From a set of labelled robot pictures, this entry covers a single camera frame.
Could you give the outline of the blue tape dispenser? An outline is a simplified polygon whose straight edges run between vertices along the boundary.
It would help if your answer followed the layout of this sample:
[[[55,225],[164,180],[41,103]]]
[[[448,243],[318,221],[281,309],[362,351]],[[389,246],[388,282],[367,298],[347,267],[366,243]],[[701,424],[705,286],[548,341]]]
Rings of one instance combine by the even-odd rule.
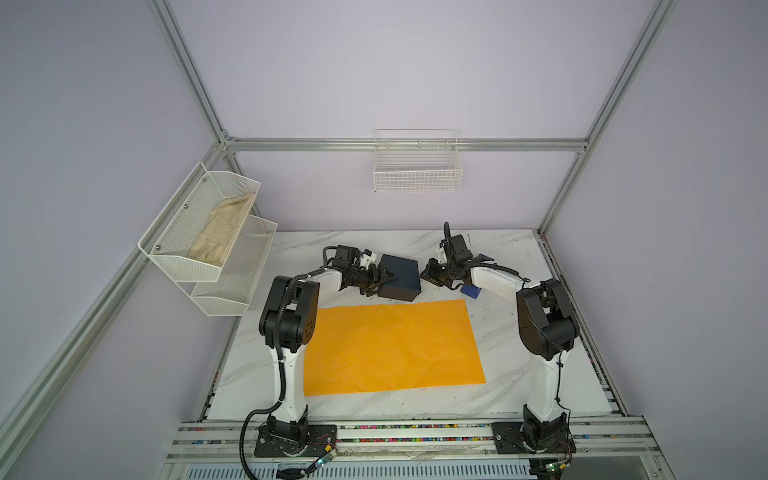
[[[471,285],[471,284],[463,284],[460,288],[460,291],[462,294],[471,297],[473,299],[477,299],[482,291],[481,288]]]

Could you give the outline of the beige cloth in shelf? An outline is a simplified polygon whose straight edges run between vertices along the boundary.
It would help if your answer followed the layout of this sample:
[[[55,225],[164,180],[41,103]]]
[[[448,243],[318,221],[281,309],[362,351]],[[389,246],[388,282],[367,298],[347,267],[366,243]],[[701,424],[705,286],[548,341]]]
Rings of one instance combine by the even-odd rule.
[[[188,257],[222,267],[255,197],[254,193],[250,193],[220,202],[211,211],[203,230],[189,249]]]

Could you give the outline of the dark navy gift box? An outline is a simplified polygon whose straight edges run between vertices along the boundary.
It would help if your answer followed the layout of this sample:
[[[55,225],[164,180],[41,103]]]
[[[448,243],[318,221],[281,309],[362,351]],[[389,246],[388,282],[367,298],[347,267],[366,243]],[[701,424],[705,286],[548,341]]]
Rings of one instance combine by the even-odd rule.
[[[397,274],[396,281],[382,284],[379,297],[412,302],[421,293],[419,264],[416,260],[384,254],[379,266],[385,266]]]

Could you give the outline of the white mesh upper shelf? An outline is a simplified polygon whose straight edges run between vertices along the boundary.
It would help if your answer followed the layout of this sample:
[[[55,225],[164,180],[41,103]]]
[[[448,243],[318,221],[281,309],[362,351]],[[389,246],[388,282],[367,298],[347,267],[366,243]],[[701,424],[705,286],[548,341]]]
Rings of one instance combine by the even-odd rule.
[[[190,178],[194,180],[190,188],[179,190],[182,194],[180,204],[171,207],[166,221],[162,220],[157,228],[147,230],[138,248],[174,282],[214,283],[219,280],[224,265],[216,267],[193,260],[188,257],[188,251],[203,230],[211,211],[224,199],[254,193],[256,197],[248,212],[250,215],[260,183],[234,172],[211,171],[204,166],[200,166]]]

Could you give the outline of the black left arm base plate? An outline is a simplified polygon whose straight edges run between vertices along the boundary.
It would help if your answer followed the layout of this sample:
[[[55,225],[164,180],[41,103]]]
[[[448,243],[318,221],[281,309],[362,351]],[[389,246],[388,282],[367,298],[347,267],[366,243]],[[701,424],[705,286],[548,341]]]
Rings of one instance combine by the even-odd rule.
[[[315,458],[334,447],[337,438],[338,427],[331,424],[263,425],[250,453],[257,458]]]

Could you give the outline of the orange wrapping paper sheet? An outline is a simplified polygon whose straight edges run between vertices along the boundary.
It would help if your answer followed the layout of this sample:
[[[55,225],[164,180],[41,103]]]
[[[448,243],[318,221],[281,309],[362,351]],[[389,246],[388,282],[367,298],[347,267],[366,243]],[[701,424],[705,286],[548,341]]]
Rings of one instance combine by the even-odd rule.
[[[486,382],[463,300],[321,309],[304,363],[307,396]]]

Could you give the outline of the white mesh lower shelf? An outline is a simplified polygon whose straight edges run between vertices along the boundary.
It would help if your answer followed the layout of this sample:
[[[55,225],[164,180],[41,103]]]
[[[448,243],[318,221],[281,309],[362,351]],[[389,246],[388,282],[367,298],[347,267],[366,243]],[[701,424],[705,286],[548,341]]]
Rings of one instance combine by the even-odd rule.
[[[239,317],[251,304],[265,267],[277,224],[249,215],[219,280],[198,283],[191,300],[208,317]]]

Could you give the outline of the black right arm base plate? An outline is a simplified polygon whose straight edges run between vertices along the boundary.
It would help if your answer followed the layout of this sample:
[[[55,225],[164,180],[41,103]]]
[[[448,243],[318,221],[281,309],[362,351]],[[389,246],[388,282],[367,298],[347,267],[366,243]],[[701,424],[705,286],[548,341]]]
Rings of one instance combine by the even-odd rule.
[[[576,450],[565,419],[494,422],[491,429],[498,454],[572,454]]]

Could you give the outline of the white mesh shelf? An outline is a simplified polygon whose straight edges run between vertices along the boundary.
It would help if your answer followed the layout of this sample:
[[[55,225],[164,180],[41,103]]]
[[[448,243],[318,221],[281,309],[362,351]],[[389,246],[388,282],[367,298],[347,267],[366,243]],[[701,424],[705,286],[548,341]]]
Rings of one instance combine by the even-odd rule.
[[[188,251],[203,230],[211,211],[224,199],[254,193],[256,197],[248,212],[250,215],[260,183],[234,172],[211,171],[204,166],[200,166],[190,178],[194,180],[190,188],[179,190],[182,194],[180,204],[171,207],[166,221],[162,220],[157,228],[147,230],[138,248],[174,282],[214,283],[219,280],[224,265],[216,267],[193,260],[188,257]]]
[[[219,280],[198,283],[191,300],[208,317],[239,317],[251,304],[265,267],[277,224],[249,215]]]

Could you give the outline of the aluminium front rail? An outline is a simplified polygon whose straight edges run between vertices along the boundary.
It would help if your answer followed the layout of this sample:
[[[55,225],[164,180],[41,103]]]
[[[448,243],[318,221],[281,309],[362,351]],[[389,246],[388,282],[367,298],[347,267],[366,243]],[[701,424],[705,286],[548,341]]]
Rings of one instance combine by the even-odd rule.
[[[230,463],[239,460],[244,447],[248,460],[310,460],[329,445],[341,460],[448,460],[508,455],[531,458],[520,421],[502,419],[451,419],[411,421],[333,422],[334,434],[312,433],[302,449],[285,448],[263,439],[265,427],[255,421],[239,440],[242,423],[184,423],[166,456],[167,463]],[[646,421],[641,417],[573,417],[570,448],[556,442],[547,453],[574,458],[660,456],[662,454]]]

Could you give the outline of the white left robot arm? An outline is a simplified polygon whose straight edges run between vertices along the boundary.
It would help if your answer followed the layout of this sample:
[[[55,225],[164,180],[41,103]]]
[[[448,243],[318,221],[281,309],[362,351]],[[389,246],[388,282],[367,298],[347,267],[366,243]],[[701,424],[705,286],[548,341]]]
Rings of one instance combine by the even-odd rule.
[[[314,335],[320,298],[352,287],[365,296],[379,295],[385,285],[397,279],[393,270],[375,264],[366,268],[323,267],[294,277],[274,278],[259,321],[259,332],[271,349],[276,371],[276,405],[269,412],[271,418],[299,423],[308,409],[304,354]]]

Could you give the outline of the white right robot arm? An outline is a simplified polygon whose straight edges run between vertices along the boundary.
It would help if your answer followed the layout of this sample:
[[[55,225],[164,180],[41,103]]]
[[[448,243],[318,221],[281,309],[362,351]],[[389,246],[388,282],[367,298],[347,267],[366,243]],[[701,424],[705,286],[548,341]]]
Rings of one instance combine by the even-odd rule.
[[[431,259],[420,277],[451,290],[457,282],[474,286],[516,306],[518,335],[531,355],[530,391],[517,443],[531,453],[567,443],[571,409],[561,389],[580,328],[564,285],[554,278],[532,284],[518,271],[483,256],[463,263]]]

